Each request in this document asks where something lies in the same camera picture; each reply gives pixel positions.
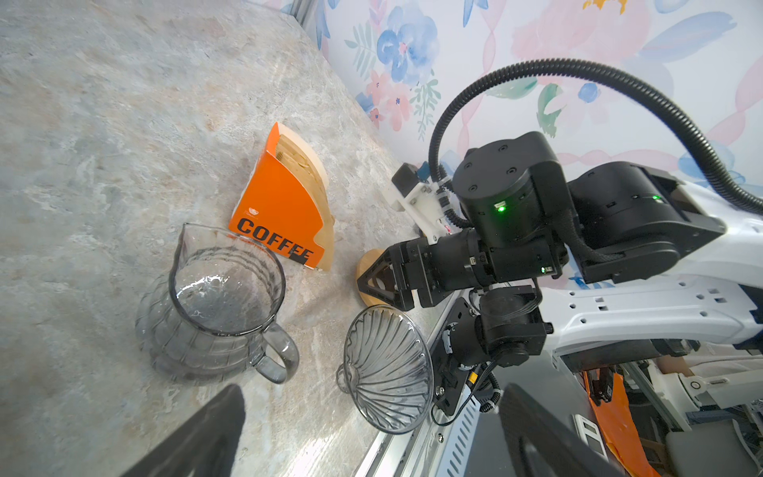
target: wooden coaster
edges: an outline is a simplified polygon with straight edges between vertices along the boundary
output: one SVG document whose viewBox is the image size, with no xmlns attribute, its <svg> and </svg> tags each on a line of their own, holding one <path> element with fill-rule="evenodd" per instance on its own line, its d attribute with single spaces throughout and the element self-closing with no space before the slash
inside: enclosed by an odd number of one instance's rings
<svg viewBox="0 0 763 477">
<path fill-rule="evenodd" d="M 360 258 L 360 261 L 358 261 L 358 267 L 355 270 L 356 287 L 357 287 L 358 278 L 360 278 L 360 276 L 366 270 L 368 270 L 369 267 L 373 265 L 374 262 L 380 256 L 382 256 L 383 253 L 384 253 L 384 250 L 382 249 L 373 249 L 366 252 L 365 255 Z M 386 305 L 386 303 L 384 303 L 382 300 L 378 298 L 374 298 L 371 295 L 366 295 L 365 293 L 360 293 L 360 291 L 358 291 L 358 293 L 360 294 L 360 298 L 363 300 L 363 303 L 365 303 L 366 306 Z"/>
</svg>

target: black bracket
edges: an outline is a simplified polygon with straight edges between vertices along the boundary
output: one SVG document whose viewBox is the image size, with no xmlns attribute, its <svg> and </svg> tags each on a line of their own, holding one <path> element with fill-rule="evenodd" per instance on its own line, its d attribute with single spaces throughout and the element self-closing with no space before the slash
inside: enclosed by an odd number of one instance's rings
<svg viewBox="0 0 763 477">
<path fill-rule="evenodd" d="M 601 406 L 602 402 L 612 402 L 616 372 L 614 366 L 587 371 L 589 394 L 596 406 Z"/>
<path fill-rule="evenodd" d="M 518 385 L 506 386 L 498 415 L 517 477 L 622 475 Z"/>
<path fill-rule="evenodd" d="M 469 371 L 459 369 L 458 361 L 446 351 L 443 333 L 449 332 L 450 325 L 459 323 L 462 318 L 469 317 L 471 313 L 473 313 L 472 307 L 464 298 L 456 299 L 445 318 L 443 329 L 430 350 L 432 367 L 434 368 L 434 402 L 446 416 L 453 416 L 453 413 L 456 412 L 456 406 L 459 403 Z"/>
<path fill-rule="evenodd" d="M 122 477 L 230 475 L 246 412 L 237 385 L 228 385 Z"/>
<path fill-rule="evenodd" d="M 413 290 L 418 291 L 422 307 L 437 305 L 452 292 L 437 285 L 428 248 L 425 237 L 389 247 L 358 278 L 358 290 L 402 311 L 415 306 Z"/>
</svg>

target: orange box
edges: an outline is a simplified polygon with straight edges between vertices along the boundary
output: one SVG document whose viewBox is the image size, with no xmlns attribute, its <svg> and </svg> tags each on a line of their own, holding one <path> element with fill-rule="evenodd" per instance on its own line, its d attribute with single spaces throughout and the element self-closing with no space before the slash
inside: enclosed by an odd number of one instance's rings
<svg viewBox="0 0 763 477">
<path fill-rule="evenodd" d="M 329 270 L 334 218 L 327 185 L 315 151 L 275 123 L 228 228 L 309 268 Z"/>
</svg>

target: blue flower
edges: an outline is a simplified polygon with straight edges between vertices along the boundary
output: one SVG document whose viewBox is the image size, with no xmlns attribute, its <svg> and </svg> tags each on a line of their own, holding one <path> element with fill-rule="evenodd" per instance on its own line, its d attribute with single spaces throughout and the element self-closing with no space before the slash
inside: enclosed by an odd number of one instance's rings
<svg viewBox="0 0 763 477">
<path fill-rule="evenodd" d="M 592 103 L 600 94 L 601 90 L 596 86 L 596 83 L 585 83 L 581 86 L 578 97 L 584 102 Z"/>
<path fill-rule="evenodd" d="M 335 9 L 336 4 L 339 3 L 339 0 L 328 0 L 328 1 L 329 1 L 329 6 L 331 7 L 332 10 Z M 315 7 L 314 15 L 315 15 L 315 43 L 317 43 L 318 50 L 320 50 L 320 48 L 323 46 L 324 37 L 331 38 L 331 33 L 329 32 L 329 25 L 326 22 L 326 4 L 324 3 L 324 0 L 318 0 L 317 6 Z"/>
<path fill-rule="evenodd" d="M 682 60 L 721 38 L 734 27 L 736 22 L 727 13 L 700 13 L 679 21 L 652 38 L 639 51 L 639 56 L 660 63 Z"/>
<path fill-rule="evenodd" d="M 415 5 L 395 7 L 387 17 L 387 30 L 376 44 L 376 55 L 394 82 L 408 85 L 426 79 L 439 52 L 437 26 Z"/>
<path fill-rule="evenodd" d="M 483 10 L 488 9 L 488 0 L 464 0 L 464 26 L 469 23 L 469 17 L 472 16 L 472 8 L 477 5 Z"/>
<path fill-rule="evenodd" d="M 689 0 L 655 0 L 655 10 L 658 13 L 671 13 L 686 5 Z"/>
<path fill-rule="evenodd" d="M 366 114 L 370 113 L 371 110 L 374 108 L 374 101 L 371 95 L 364 95 L 362 92 L 358 93 L 358 95 L 355 97 L 355 101 L 358 102 L 361 108 L 363 108 L 363 111 L 365 111 Z"/>
</svg>

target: glass pitcher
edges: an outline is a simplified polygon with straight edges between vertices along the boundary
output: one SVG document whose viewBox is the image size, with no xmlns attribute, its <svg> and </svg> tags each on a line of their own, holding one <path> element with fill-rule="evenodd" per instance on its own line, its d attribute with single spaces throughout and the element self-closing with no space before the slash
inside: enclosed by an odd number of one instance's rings
<svg viewBox="0 0 763 477">
<path fill-rule="evenodd" d="M 173 379 L 221 381 L 249 366 L 280 384 L 299 351 L 275 322 L 285 294 L 275 254 L 229 230 L 183 224 L 168 275 L 140 302 L 135 324 L 154 369 Z M 283 366 L 265 355 L 270 345 Z"/>
</svg>

